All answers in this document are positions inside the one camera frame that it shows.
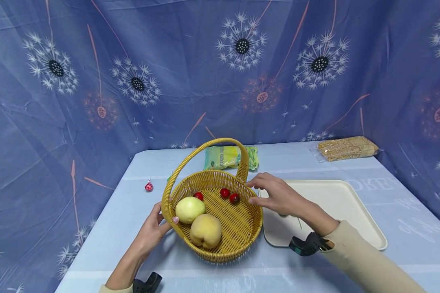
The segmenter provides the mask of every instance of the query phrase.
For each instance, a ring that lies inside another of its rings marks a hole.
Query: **plastic tray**
[[[318,204],[338,220],[347,220],[359,234],[378,250],[386,249],[385,235],[349,183],[341,180],[285,180],[304,198]],[[260,197],[269,197],[259,189]],[[305,240],[313,232],[303,220],[281,216],[269,209],[264,211],[264,236],[269,244],[288,247],[292,236]]]

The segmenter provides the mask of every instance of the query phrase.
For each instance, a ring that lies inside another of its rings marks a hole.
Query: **black wrist device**
[[[156,289],[161,283],[161,279],[161,275],[157,274],[156,272],[152,272],[146,282],[135,279],[132,289],[134,293],[155,293]]]
[[[288,247],[300,256],[311,256],[317,251],[326,251],[331,249],[331,247],[326,243],[326,240],[315,232],[310,233],[305,241],[295,236],[292,237]]]

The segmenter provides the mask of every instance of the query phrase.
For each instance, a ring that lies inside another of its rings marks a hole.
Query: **fabric backdrop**
[[[440,219],[440,0],[0,0],[0,292],[55,290],[137,152],[357,135]]]

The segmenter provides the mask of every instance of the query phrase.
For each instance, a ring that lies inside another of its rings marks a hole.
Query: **yellow green package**
[[[257,147],[246,147],[250,159],[250,170],[259,167]],[[220,146],[205,149],[204,170],[222,170],[227,167],[238,168],[241,160],[241,151],[238,146]]]

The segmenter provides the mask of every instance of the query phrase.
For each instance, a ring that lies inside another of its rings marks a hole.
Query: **beige sleeve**
[[[367,293],[425,293],[409,275],[365,241],[347,221],[324,237],[334,248],[323,256]]]
[[[105,285],[101,285],[101,288],[99,288],[99,293],[133,293],[132,285],[128,287],[127,289],[122,290],[111,290],[108,289]]]

